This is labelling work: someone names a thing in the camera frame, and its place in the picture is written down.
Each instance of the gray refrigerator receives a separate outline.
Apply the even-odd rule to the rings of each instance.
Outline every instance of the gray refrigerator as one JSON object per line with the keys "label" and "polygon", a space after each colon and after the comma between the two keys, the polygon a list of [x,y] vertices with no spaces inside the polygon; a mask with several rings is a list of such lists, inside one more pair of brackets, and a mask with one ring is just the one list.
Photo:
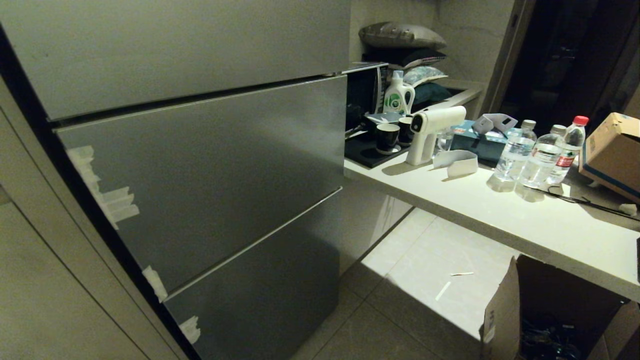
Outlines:
{"label": "gray refrigerator", "polygon": [[287,359],[337,303],[349,1],[5,1],[0,21],[63,176],[195,352]]}

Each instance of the black cup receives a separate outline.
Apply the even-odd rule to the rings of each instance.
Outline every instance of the black cup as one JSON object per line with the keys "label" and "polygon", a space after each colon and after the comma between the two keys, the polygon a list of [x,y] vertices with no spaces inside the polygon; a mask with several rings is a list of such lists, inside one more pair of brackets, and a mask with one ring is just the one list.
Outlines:
{"label": "black cup", "polygon": [[413,131],[411,131],[412,120],[413,118],[410,117],[401,117],[400,120],[398,120],[398,125],[400,125],[398,144],[400,144],[400,146],[409,146],[413,141]]}
{"label": "black cup", "polygon": [[376,126],[376,150],[383,154],[391,153],[396,147],[400,127],[395,124],[378,124]]}

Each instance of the microwave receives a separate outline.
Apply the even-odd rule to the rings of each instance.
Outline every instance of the microwave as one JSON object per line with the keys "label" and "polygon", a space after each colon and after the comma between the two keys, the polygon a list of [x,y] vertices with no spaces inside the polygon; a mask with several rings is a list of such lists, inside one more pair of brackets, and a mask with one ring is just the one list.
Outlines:
{"label": "microwave", "polygon": [[365,122],[364,115],[382,112],[387,89],[387,63],[354,62],[347,75],[347,116],[345,131]]}

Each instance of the tile floor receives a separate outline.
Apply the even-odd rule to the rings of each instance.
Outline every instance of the tile floor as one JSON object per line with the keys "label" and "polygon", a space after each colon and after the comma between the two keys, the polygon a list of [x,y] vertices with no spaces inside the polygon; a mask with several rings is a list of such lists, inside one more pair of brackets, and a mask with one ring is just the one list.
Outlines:
{"label": "tile floor", "polygon": [[517,255],[414,209],[342,276],[337,309],[291,360],[479,359],[484,307]]}

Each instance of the pillow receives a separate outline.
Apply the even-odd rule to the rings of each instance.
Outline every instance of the pillow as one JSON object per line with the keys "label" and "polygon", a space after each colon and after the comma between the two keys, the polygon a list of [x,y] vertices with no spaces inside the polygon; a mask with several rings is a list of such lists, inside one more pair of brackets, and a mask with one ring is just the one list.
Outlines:
{"label": "pillow", "polygon": [[382,61],[389,68],[406,70],[420,65],[432,65],[447,58],[447,55],[425,47],[423,49],[372,49],[362,55],[364,61]]}
{"label": "pillow", "polygon": [[430,83],[437,79],[448,78],[444,72],[430,66],[418,66],[404,74],[403,81],[414,88],[420,84]]}
{"label": "pillow", "polygon": [[430,47],[438,50],[447,42],[434,31],[420,25],[379,22],[358,32],[360,39],[373,47]]}
{"label": "pillow", "polygon": [[436,83],[426,83],[415,87],[413,103],[421,104],[427,101],[438,102],[448,99],[451,96],[451,93],[444,86]]}

